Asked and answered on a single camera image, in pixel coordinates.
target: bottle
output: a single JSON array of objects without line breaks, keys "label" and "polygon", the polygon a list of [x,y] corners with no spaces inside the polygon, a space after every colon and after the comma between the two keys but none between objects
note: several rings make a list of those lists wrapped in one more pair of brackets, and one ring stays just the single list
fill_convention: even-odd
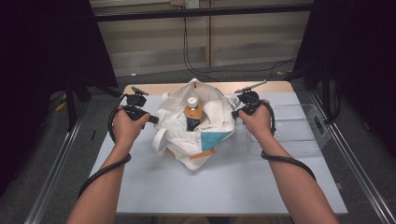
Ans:
[{"label": "bottle", "polygon": [[201,123],[203,109],[198,104],[198,99],[190,97],[187,100],[187,105],[184,108],[184,115],[187,118],[187,131],[193,132],[194,129]]}]

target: person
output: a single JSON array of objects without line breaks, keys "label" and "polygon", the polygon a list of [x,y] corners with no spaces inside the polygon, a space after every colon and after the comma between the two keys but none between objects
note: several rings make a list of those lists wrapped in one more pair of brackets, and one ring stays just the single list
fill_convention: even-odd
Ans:
[{"label": "person", "polygon": [[[239,118],[259,141],[265,154],[292,158],[272,136],[271,117],[265,106],[260,105],[252,116],[239,110]],[[141,127],[148,120],[149,114],[134,121],[120,110],[113,121],[117,141],[102,167],[128,155]],[[279,193],[294,223],[339,223],[321,188],[306,170],[285,162],[269,163]],[[122,173],[123,166],[92,182],[78,199],[67,223],[112,223],[116,215]]]},{"label": "person", "polygon": [[[149,120],[149,114],[144,115],[139,120],[132,120],[122,110],[122,106],[119,109],[120,111],[113,119],[116,143],[101,168],[125,159],[143,125]],[[124,165],[101,175],[93,181],[78,198],[66,223],[113,223],[123,171]]]}]

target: black strap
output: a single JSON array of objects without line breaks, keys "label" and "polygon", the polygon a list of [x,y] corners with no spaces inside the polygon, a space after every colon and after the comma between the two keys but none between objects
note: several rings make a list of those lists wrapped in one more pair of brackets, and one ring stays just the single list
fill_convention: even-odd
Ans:
[{"label": "black strap", "polygon": [[82,185],[81,189],[79,190],[78,193],[78,197],[81,196],[82,192],[84,192],[84,190],[97,178],[99,178],[99,176],[104,175],[105,173],[119,167],[122,166],[123,164],[127,163],[128,161],[131,160],[131,154],[128,154],[128,156],[123,159],[122,161],[117,161],[111,165],[108,165],[107,167],[104,167],[102,169],[100,169],[98,172],[96,172],[94,175],[92,175],[90,178],[88,178],[87,181],[85,181],[84,185]]},{"label": "black strap", "polygon": [[[270,115],[271,115],[271,133],[272,133],[272,135],[274,135],[275,131],[276,131],[274,110],[270,106],[270,104],[268,104],[268,103],[266,103],[264,101],[262,101],[262,105],[267,107],[267,109],[270,112]],[[283,162],[287,162],[287,163],[299,166],[299,167],[303,168],[304,170],[306,170],[315,179],[315,181],[317,181],[317,179],[315,178],[315,175],[312,172],[312,170],[307,165],[305,165],[303,162],[297,161],[294,158],[282,157],[282,156],[269,156],[269,155],[266,155],[263,151],[262,151],[262,158],[265,159],[265,160],[268,160],[268,161],[283,161]]]},{"label": "black strap", "polygon": [[116,142],[116,136],[113,133],[113,119],[116,116],[116,114],[120,111],[119,110],[119,105],[122,102],[123,98],[125,98],[126,94],[123,94],[120,99],[117,101],[116,106],[113,108],[113,110],[111,111],[110,116],[108,117],[108,121],[107,121],[107,130],[108,130],[108,134],[111,137],[111,140],[113,140],[113,142]]}]

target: black curtain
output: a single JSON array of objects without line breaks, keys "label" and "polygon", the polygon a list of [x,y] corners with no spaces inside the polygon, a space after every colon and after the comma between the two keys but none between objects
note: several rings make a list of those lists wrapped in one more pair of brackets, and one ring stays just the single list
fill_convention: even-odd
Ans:
[{"label": "black curtain", "polygon": [[314,89],[327,67],[330,78],[396,157],[396,1],[338,2],[343,6],[311,13],[294,70],[311,64],[300,77]]},{"label": "black curtain", "polygon": [[2,1],[0,14],[1,195],[30,153],[52,93],[117,81],[98,24],[75,19],[93,15],[88,0]]}]

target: wall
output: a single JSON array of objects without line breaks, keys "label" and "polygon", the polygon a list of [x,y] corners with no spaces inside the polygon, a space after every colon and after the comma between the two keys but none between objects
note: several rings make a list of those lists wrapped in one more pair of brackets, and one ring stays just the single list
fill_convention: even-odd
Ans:
[{"label": "wall", "polygon": [[[163,0],[91,0],[96,14],[178,9]],[[201,0],[200,7],[249,7],[310,3],[307,0]],[[193,67],[260,63],[295,57],[309,12],[187,18]],[[99,23],[116,76],[184,69],[184,20]]]}]

